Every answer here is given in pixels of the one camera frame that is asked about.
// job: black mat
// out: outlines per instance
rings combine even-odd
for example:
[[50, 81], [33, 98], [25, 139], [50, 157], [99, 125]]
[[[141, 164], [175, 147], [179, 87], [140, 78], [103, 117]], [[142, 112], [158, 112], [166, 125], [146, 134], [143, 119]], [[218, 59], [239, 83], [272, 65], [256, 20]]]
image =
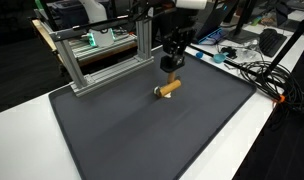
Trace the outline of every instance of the black mat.
[[94, 93], [69, 87], [50, 100], [83, 179], [180, 177], [255, 87], [191, 56], [171, 99], [152, 90], [166, 82], [156, 63]]

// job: white table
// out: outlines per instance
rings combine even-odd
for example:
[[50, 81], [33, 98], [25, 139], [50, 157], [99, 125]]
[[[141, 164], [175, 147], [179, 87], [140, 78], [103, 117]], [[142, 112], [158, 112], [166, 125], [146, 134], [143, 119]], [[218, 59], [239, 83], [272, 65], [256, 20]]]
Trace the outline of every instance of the white table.
[[[304, 14], [297, 13], [293, 19]], [[263, 26], [246, 27], [261, 33]], [[200, 47], [216, 53], [216, 48]], [[304, 50], [304, 36], [281, 64], [292, 70]], [[188, 53], [196, 51], [188, 48]], [[223, 64], [214, 64], [231, 74]], [[272, 112], [272, 101], [255, 93], [190, 166], [182, 179], [232, 179]], [[77, 180], [81, 179], [65, 143], [48, 94], [0, 113], [0, 180]]]

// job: gray mat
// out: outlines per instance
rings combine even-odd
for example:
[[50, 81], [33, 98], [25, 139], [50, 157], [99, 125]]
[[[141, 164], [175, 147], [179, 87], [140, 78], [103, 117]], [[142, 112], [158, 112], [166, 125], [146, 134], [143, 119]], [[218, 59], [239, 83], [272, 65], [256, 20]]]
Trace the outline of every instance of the gray mat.
[[50, 94], [82, 179], [179, 178], [255, 87], [191, 56], [171, 99], [152, 90], [167, 75], [156, 62], [94, 93]]

